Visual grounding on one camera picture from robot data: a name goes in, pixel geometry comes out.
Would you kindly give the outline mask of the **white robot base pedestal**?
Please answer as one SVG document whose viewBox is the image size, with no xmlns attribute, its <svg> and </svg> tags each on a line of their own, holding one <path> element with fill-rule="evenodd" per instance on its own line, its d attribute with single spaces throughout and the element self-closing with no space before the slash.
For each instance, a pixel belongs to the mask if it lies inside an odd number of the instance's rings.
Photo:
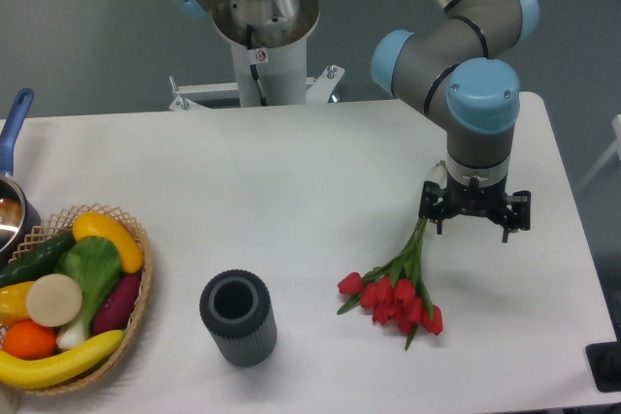
<svg viewBox="0 0 621 414">
<path fill-rule="evenodd" d="M 201 101 L 232 98 L 243 108 L 338 100 L 344 68 L 330 64 L 316 77 L 307 74 L 307 39 L 318 23 L 318 0 L 227 0 L 211 17 L 231 49 L 236 80 L 178 86 L 169 78 L 171 110 L 198 110 Z"/>
</svg>

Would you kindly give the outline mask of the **grey robot arm, blue caps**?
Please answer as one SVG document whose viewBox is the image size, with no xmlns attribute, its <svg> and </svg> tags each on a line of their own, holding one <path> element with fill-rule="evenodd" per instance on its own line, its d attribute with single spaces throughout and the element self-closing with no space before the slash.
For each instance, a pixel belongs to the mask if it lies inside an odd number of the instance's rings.
<svg viewBox="0 0 621 414">
<path fill-rule="evenodd" d="M 241 104 L 306 104 L 307 39 L 318 0 L 175 0 L 193 17 L 210 14 L 229 43 Z M 507 172 L 520 83 L 500 54 L 539 21 L 538 0 L 437 0 L 444 25 L 420 38 L 406 30 L 376 46 L 371 74 L 447 135 L 447 181 L 422 189 L 421 217 L 441 225 L 484 217 L 506 234 L 531 226 L 531 195 L 508 194 Z"/>
</svg>

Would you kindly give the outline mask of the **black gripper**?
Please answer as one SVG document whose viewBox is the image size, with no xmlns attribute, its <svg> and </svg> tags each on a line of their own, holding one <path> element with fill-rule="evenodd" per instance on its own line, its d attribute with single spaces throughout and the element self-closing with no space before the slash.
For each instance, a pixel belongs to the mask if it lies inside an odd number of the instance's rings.
<svg viewBox="0 0 621 414">
<path fill-rule="evenodd" d="M 418 216 L 436 225 L 442 234 L 443 221 L 457 215 L 486 217 L 503 229 L 502 243 L 510 234 L 531 229 L 531 192 L 522 190 L 506 193 L 507 178 L 498 183 L 481 187 L 479 184 L 464 185 L 451 175 L 446 187 L 426 180 L 423 183 Z"/>
</svg>

